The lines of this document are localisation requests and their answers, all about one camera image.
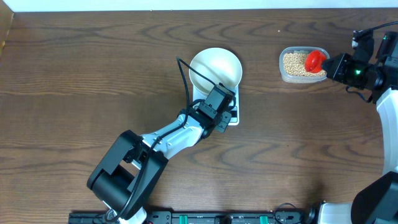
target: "white scale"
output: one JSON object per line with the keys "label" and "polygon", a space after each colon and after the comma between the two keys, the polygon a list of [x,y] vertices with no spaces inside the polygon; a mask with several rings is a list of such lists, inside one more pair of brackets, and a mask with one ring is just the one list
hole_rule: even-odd
{"label": "white scale", "polygon": [[[238,88],[238,86],[235,88],[235,93],[236,93],[235,94],[236,104],[235,104],[235,107],[231,110],[232,117],[231,117],[231,121],[229,121],[229,124],[228,124],[229,126],[236,126],[239,124],[239,88]],[[193,87],[192,98],[194,101],[200,100],[200,99],[205,100],[206,96],[201,94],[198,89]]]}

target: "wood grain tabletop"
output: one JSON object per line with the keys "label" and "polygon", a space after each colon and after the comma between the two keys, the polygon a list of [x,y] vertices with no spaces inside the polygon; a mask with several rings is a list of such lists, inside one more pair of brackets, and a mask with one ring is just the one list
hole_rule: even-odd
{"label": "wood grain tabletop", "polygon": [[210,47],[243,65],[240,124],[171,158],[148,204],[264,211],[352,201],[381,176],[376,107],[331,80],[283,82],[279,55],[291,46],[352,53],[353,30],[396,20],[398,9],[17,13],[0,66],[0,223],[104,210],[89,175],[123,131],[175,120],[185,106],[175,57],[190,62]]}

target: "clear plastic container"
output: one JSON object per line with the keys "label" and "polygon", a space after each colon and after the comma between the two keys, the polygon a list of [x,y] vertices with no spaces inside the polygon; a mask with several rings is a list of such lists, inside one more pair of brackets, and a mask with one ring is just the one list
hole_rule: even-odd
{"label": "clear plastic container", "polygon": [[316,83],[326,79],[326,75],[324,76],[317,76],[317,77],[304,77],[298,75],[289,75],[284,68],[284,55],[288,53],[294,53],[295,51],[307,51],[308,53],[313,52],[314,50],[319,50],[326,55],[326,58],[329,59],[330,56],[326,50],[323,50],[319,47],[288,47],[282,51],[279,56],[279,70],[280,74],[282,75],[282,79],[285,82],[289,83]]}

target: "grain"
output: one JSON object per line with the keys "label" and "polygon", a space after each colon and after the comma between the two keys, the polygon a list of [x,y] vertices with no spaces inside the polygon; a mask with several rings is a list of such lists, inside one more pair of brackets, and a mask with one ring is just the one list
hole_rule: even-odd
{"label": "grain", "polygon": [[284,69],[289,75],[319,77],[326,75],[326,71],[322,70],[318,73],[305,71],[304,64],[308,54],[287,53],[284,55]]}

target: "white bowl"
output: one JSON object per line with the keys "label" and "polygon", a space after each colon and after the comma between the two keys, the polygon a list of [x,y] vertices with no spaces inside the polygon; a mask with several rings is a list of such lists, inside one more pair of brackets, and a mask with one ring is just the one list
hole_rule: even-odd
{"label": "white bowl", "polygon": [[[191,61],[190,66],[216,84],[222,83],[235,89],[242,79],[242,65],[237,56],[229,50],[210,48],[202,50]],[[207,96],[213,84],[189,70],[189,78],[198,91]]]}

